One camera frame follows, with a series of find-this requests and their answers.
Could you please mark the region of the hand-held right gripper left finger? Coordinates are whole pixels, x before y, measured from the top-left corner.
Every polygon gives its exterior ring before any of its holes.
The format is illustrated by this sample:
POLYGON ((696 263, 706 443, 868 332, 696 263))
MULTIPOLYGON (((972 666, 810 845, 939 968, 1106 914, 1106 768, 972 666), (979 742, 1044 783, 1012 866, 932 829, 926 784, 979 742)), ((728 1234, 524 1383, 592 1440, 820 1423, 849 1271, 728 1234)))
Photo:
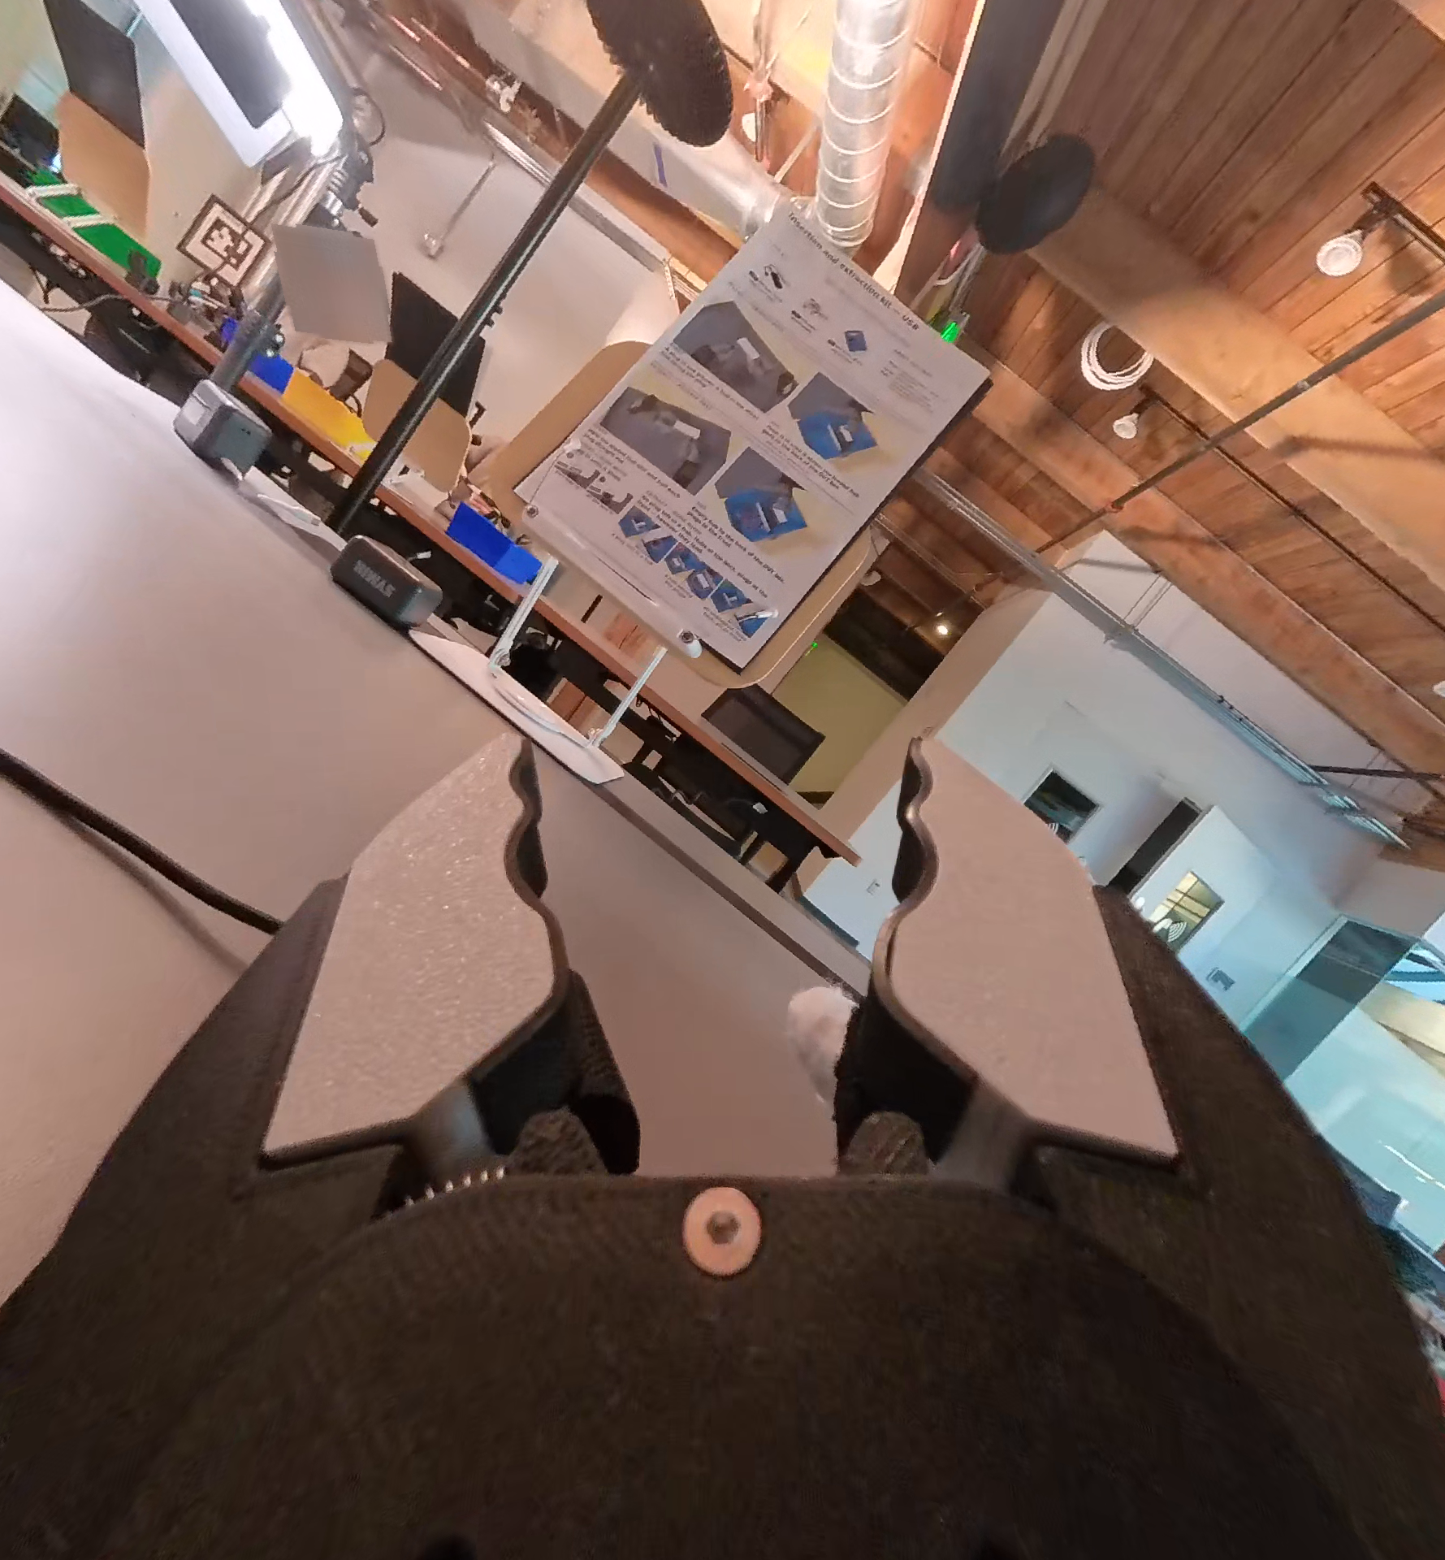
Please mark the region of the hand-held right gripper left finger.
POLYGON ((538 753, 500 731, 355 855, 265 1157, 416 1126, 567 1006, 538 824, 538 753))

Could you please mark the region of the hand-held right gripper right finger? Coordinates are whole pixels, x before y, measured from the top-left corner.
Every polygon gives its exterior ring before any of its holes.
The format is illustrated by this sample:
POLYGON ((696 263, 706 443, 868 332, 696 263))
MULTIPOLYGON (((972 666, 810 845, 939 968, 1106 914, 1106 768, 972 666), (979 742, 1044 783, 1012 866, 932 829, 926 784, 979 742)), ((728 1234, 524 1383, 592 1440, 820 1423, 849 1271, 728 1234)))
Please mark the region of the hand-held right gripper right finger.
POLYGON ((907 742, 899 829, 868 1108, 926 1157, 1177 1157, 1087 862, 939 738, 907 742))

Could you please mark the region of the person's right hand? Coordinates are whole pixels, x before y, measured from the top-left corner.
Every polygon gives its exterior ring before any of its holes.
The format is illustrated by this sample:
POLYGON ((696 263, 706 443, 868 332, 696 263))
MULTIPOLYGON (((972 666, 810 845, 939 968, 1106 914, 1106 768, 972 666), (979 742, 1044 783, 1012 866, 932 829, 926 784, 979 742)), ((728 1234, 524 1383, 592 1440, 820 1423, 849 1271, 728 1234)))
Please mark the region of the person's right hand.
POLYGON ((789 1051, 798 1051, 804 1076, 813 1082, 820 1108, 834 1108, 834 1095, 839 1095, 839 1061, 844 1061, 853 1015, 860 1015, 860 1006, 849 996, 849 987, 789 992, 783 1035, 789 1035, 789 1051))

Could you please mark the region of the long wooden desk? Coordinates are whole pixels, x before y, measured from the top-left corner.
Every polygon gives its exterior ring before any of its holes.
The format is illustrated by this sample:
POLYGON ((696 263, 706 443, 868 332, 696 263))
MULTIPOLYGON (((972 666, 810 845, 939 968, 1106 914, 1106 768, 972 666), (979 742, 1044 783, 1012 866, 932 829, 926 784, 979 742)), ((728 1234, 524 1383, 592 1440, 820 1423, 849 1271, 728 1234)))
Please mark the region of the long wooden desk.
MULTIPOLYGON (((126 266, 111 266, 101 246, 86 246, 81 232, 69 232, 61 212, 46 212, 8 174, 0 174, 0 219, 8 219, 8 234, 33 232, 29 266, 55 266, 55 284, 65 298, 75 284, 94 284, 94 303, 118 298, 132 312, 141 312, 152 332, 167 332, 167 343, 178 343, 191 363, 219 369, 219 351, 199 332, 170 318, 157 298, 135 289, 126 266)), ((485 558, 471 558, 460 538, 449 538, 449 521, 404 505, 402 491, 376 486, 374 515, 388 515, 388 521, 424 531, 442 558, 454 558, 454 567, 466 567, 495 595, 512 595, 512 605, 524 595, 524 583, 512 583, 485 558)), ((601 700, 607 680, 639 692, 639 702, 646 702, 655 723, 667 723, 673 731, 688 731, 703 753, 711 753, 711 764, 728 764, 736 772, 736 784, 751 784, 756 824, 780 813, 780 829, 758 831, 767 845, 783 852, 783 862, 767 874, 770 892, 789 888, 789 874, 810 862, 810 852, 853 862, 853 845, 844 845, 824 829, 824 813, 810 807, 804 793, 789 793, 770 768, 758 768, 741 742, 729 742, 711 723, 684 715, 673 700, 663 700, 655 680, 645 680, 645 666, 631 658, 621 658, 607 637, 594 637, 577 617, 559 617, 551 595, 538 595, 533 617, 555 637, 577 643, 584 660, 601 660, 601 680, 592 680, 584 700, 601 700)))

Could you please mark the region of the black power adapter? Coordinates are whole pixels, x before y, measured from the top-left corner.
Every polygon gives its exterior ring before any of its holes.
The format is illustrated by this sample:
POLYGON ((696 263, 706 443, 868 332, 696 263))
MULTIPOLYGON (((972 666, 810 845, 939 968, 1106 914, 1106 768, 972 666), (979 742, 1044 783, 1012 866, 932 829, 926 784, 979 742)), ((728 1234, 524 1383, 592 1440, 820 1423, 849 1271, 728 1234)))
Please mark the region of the black power adapter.
POLYGON ((442 606, 442 583, 376 538, 345 538, 331 558, 331 582, 395 635, 410 635, 442 606))

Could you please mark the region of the blue plastic bin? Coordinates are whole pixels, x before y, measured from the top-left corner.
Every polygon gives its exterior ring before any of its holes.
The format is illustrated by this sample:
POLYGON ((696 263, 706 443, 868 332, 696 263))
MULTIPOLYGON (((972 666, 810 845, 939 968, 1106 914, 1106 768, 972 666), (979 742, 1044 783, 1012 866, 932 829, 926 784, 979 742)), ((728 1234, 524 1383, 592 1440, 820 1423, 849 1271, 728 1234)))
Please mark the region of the blue plastic bin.
MULTIPOLYGON (((222 363, 235 363, 235 337, 240 337, 248 318, 222 318, 219 326, 219 343, 222 343, 222 363)), ((297 381, 297 363, 283 363, 283 318, 265 318, 257 337, 252 337, 252 363, 240 369, 240 381, 257 381, 265 388, 290 388, 297 381)))
POLYGON ((449 515, 449 538, 475 558, 488 572, 533 583, 542 572, 542 563, 512 544, 488 515, 475 515, 471 505, 454 505, 449 515))

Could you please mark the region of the yellow plastic bin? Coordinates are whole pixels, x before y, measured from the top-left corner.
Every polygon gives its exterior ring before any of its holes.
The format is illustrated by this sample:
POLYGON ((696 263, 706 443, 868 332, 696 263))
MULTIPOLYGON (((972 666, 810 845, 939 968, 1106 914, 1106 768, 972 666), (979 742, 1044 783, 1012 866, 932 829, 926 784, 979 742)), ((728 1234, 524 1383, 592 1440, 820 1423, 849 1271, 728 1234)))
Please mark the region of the yellow plastic bin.
POLYGON ((297 422, 309 422, 318 435, 331 435, 338 450, 345 450, 355 459, 368 459, 374 455, 374 433, 368 433, 368 422, 345 408, 345 402, 338 402, 311 375, 290 375, 290 384, 283 384, 283 408, 297 411, 297 422))

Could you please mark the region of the grey power adapter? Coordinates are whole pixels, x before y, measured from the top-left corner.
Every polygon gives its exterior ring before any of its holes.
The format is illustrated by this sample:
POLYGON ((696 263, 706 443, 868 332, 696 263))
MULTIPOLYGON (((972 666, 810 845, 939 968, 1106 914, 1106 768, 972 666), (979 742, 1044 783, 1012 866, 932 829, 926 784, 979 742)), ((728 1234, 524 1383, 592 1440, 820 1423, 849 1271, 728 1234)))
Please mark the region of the grey power adapter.
POLYGON ((180 397, 170 433, 222 481, 248 481, 270 450, 270 427, 215 381, 180 397))

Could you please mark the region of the black flat panel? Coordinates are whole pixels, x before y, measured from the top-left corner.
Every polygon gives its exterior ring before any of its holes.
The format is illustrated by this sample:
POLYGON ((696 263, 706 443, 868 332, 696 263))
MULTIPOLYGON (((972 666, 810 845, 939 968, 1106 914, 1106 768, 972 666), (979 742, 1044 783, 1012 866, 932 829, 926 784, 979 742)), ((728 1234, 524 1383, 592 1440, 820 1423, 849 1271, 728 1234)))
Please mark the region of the black flat panel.
MULTIPOLYGON (((449 343, 454 312, 424 298, 404 272, 388 279, 388 351, 381 363, 395 363, 404 381, 424 381, 432 355, 449 343)), ((460 355, 460 369, 442 384, 442 402, 454 411, 471 411, 475 402, 475 375, 485 375, 485 337, 460 355)))

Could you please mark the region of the black pole stand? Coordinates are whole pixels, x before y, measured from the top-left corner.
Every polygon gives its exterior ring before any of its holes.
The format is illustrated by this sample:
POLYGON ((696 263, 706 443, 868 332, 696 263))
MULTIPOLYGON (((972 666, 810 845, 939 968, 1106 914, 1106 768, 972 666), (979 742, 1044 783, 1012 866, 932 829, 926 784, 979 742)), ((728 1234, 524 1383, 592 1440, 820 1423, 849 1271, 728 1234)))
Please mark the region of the black pole stand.
POLYGON ((684 147, 711 147, 729 133, 729 72, 703 0, 592 0, 584 14, 614 57, 614 86, 567 147, 559 174, 551 180, 542 201, 533 206, 495 272, 475 284, 466 312, 449 326, 449 337, 402 397, 360 474, 345 481, 331 515, 338 538, 345 538, 355 521, 374 508, 416 422, 442 402, 442 384, 500 312, 508 289, 518 284, 555 219, 573 206, 631 108, 646 108, 646 117, 684 147))

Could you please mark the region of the grey flat panel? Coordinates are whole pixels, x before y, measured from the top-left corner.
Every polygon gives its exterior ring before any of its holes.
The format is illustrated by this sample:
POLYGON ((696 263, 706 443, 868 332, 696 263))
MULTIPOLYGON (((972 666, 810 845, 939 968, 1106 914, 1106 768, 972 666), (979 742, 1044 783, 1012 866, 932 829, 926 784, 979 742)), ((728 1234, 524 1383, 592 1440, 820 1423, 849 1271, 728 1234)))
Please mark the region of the grey flat panel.
POLYGON ((388 343, 388 279, 374 234, 343 224, 277 224, 270 246, 297 332, 325 343, 388 343))

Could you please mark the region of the printed tag card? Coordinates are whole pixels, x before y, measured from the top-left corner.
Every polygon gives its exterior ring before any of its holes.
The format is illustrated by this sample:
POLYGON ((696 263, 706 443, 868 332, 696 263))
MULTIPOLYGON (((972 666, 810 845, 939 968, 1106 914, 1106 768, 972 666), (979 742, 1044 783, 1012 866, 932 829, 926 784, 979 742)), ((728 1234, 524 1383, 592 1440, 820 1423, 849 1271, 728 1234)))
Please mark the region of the printed tag card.
POLYGON ((205 193, 178 257, 192 266, 192 279, 178 284, 178 303, 240 309, 240 284, 265 263, 265 232, 252 232, 230 201, 205 193))

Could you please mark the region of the green plastic bin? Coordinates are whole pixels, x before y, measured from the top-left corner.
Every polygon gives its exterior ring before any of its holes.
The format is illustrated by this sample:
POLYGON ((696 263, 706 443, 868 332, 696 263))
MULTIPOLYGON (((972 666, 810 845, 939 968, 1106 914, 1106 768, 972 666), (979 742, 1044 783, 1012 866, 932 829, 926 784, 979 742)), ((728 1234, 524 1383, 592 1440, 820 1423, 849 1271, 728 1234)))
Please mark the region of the green plastic bin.
POLYGON ((75 183, 42 168, 29 174, 25 193, 75 244, 86 244, 94 257, 157 289, 157 257, 141 234, 132 234, 118 219, 104 219, 75 183))

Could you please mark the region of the bright light panel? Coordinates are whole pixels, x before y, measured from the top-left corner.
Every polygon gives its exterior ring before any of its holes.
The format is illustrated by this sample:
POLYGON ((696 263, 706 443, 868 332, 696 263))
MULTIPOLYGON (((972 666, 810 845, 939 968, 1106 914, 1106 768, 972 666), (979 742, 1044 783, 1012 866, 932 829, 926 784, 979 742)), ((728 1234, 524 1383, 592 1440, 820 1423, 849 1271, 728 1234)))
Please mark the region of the bright light panel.
POLYGON ((309 0, 135 0, 191 95, 240 168, 290 140, 311 160, 345 140, 355 86, 309 0))

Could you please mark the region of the silver air duct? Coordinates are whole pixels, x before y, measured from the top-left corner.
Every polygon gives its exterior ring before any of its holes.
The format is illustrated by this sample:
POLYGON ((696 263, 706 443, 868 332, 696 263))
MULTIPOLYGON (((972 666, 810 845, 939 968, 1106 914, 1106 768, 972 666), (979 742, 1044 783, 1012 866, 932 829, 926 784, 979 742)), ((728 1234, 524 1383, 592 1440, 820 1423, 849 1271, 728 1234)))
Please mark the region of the silver air duct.
POLYGON ((872 234, 890 123, 905 108, 914 0, 839 0, 820 103, 813 224, 853 257, 872 234))

